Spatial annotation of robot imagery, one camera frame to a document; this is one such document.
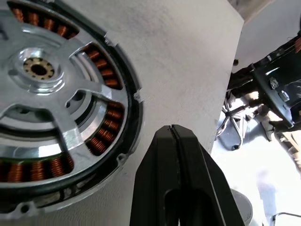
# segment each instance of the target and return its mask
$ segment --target white floor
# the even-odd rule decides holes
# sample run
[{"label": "white floor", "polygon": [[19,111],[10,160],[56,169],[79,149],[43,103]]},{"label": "white floor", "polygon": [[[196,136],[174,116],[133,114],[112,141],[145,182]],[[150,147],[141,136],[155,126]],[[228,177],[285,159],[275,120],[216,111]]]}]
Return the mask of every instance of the white floor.
[{"label": "white floor", "polygon": [[[243,147],[231,151],[238,142],[238,135],[229,125],[215,141],[212,157],[223,170],[230,187],[251,201],[251,226],[272,225],[272,216],[280,212],[301,215],[301,177],[281,144],[275,138],[268,142],[256,120],[248,124]],[[286,226],[300,225],[285,223]]]},{"label": "white floor", "polygon": [[[265,57],[300,29],[300,0],[275,0],[242,30],[233,72]],[[245,194],[253,205],[252,226],[272,225],[280,212],[301,215],[301,179],[286,150],[276,140],[268,142],[259,123],[250,121],[244,146],[230,151],[239,142],[232,127],[215,141],[212,157],[223,170],[231,188]],[[300,226],[279,217],[279,224]]]}]

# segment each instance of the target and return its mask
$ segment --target stator ring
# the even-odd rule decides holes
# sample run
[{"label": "stator ring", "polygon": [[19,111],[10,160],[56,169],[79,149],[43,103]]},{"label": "stator ring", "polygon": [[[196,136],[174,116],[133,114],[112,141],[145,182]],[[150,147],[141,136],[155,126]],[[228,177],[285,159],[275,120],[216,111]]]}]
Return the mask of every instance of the stator ring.
[{"label": "stator ring", "polygon": [[16,219],[106,183],[135,150],[143,105],[120,47],[73,9],[14,0],[0,11],[0,219]]}]

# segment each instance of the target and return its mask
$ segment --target copper wire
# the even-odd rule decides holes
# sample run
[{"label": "copper wire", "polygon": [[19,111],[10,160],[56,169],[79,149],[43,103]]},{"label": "copper wire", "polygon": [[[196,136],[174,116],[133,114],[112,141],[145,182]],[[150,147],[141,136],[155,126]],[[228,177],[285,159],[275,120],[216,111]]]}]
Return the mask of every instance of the copper wire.
[{"label": "copper wire", "polygon": [[102,76],[105,77],[110,77],[114,75],[114,72],[111,69],[105,69],[101,71]]},{"label": "copper wire", "polygon": [[299,38],[296,42],[295,42],[295,50],[296,53],[299,53],[301,50],[301,38]]},{"label": "copper wire", "polygon": [[94,60],[95,58],[99,57],[100,53],[96,50],[91,51],[88,56],[91,60]]},{"label": "copper wire", "polygon": [[19,8],[14,8],[14,9],[13,9],[13,13],[15,14],[15,16],[16,16],[16,18],[17,18],[17,20],[18,20],[19,22],[21,22],[21,23],[24,22],[24,16],[23,16],[23,12],[22,12],[21,9],[19,9]]},{"label": "copper wire", "polygon": [[114,122],[114,121],[112,121],[112,120],[106,119],[106,120],[103,122],[103,124],[104,124],[106,127],[108,127],[109,129],[112,129],[112,130],[118,130],[118,128],[119,128],[119,124],[116,123],[116,122]]},{"label": "copper wire", "polygon": [[115,110],[108,110],[106,113],[108,116],[114,119],[121,119],[121,113]]},{"label": "copper wire", "polygon": [[54,20],[52,19],[45,19],[45,22],[44,22],[44,28],[49,30],[49,31],[52,31],[53,27],[55,26],[55,22]]},{"label": "copper wire", "polygon": [[74,163],[70,155],[67,156],[68,165],[71,168],[71,170],[74,168]]},{"label": "copper wire", "polygon": [[60,26],[58,27],[57,33],[58,33],[59,35],[61,35],[62,37],[64,37],[64,36],[66,35],[67,32],[68,32],[68,28],[67,28],[66,26],[60,25]]},{"label": "copper wire", "polygon": [[101,128],[97,132],[97,135],[100,136],[102,139],[104,139],[107,142],[113,142],[113,140],[115,139],[114,135],[111,132],[109,132],[103,128]]},{"label": "copper wire", "polygon": [[36,13],[29,13],[29,23],[35,26],[39,25],[39,15]]},{"label": "copper wire", "polygon": [[108,107],[113,107],[113,108],[122,108],[121,104],[115,103],[115,102],[109,102]]},{"label": "copper wire", "polygon": [[51,161],[51,172],[53,177],[59,177],[64,175],[64,170],[60,158],[56,158]]},{"label": "copper wire", "polygon": [[44,173],[43,162],[37,161],[33,163],[31,169],[31,180],[38,181],[44,179],[45,179],[45,173]]},{"label": "copper wire", "polygon": [[119,88],[119,84],[116,79],[108,79],[108,80],[105,80],[104,83],[106,84],[106,86],[108,86],[110,88],[113,88],[113,89]]},{"label": "copper wire", "polygon": [[75,37],[77,35],[77,33],[73,32],[71,33],[71,35],[68,36],[68,39],[72,39],[73,37]]},{"label": "copper wire", "polygon": [[8,173],[8,182],[22,182],[22,169],[21,163],[12,164]]},{"label": "copper wire", "polygon": [[104,68],[104,67],[106,67],[106,66],[108,65],[108,63],[107,63],[104,59],[97,60],[97,61],[95,62],[95,64],[96,64],[96,67],[97,67],[98,69]]},{"label": "copper wire", "polygon": [[89,146],[94,154],[101,154],[106,150],[104,143],[96,137],[90,140]]}]

